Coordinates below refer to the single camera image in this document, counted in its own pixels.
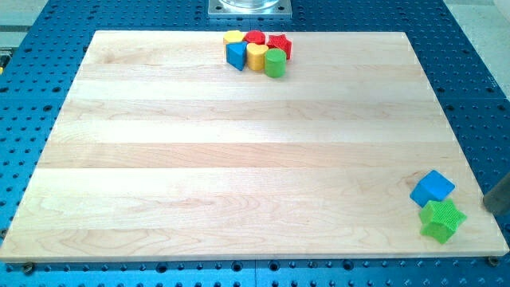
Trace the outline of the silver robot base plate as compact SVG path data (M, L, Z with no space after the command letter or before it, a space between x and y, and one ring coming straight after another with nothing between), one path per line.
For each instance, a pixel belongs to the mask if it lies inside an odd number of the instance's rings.
M290 0L209 0L207 12L216 18L291 17Z

